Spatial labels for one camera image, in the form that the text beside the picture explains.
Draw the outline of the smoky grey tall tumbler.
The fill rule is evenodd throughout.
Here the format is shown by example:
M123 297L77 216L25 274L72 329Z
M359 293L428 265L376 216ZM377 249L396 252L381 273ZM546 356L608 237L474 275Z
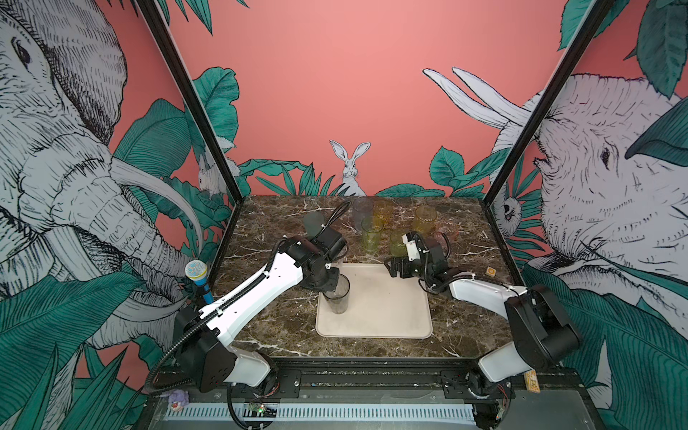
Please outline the smoky grey tall tumbler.
M346 275L339 274L335 290L322 294L335 315L344 314L349 307L350 282Z

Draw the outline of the pale blue tall tumbler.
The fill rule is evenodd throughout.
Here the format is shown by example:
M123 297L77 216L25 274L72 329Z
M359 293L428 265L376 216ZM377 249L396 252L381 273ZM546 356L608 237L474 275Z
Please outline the pale blue tall tumbler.
M353 201L352 218L356 232L363 231L363 221L370 217L374 211L374 201L368 197L359 196Z

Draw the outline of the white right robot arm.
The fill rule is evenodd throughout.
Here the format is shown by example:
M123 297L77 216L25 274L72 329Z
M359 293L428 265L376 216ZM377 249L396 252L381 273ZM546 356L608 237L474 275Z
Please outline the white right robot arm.
M464 376L474 396L486 397L514 376L556 367L582 346L582 335L550 288L482 280L474 272L451 267L439 245L423 247L410 242L407 252L406 257L384 261L392 277L416 277L431 295L443 294L480 306L508 322L512 341L485 354Z

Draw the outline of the clear tall plastic tumbler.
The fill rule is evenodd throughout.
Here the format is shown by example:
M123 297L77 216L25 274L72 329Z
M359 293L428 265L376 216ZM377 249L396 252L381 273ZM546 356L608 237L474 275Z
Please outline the clear tall plastic tumbler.
M343 259L342 258L336 258L333 262L330 263L330 268L328 269L329 274L333 274L335 276L338 276L340 274L340 271L342 269L343 265Z

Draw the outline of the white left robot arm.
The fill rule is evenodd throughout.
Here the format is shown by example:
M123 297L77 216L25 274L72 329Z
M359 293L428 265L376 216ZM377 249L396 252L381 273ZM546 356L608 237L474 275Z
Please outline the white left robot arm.
M293 287L333 292L340 270L333 265L346 242L342 238L283 239L268 263L239 287L199 310L177 314L173 357L191 384L210 392L224 384L258 387L275 367L257 351L233 346L244 327L274 299Z

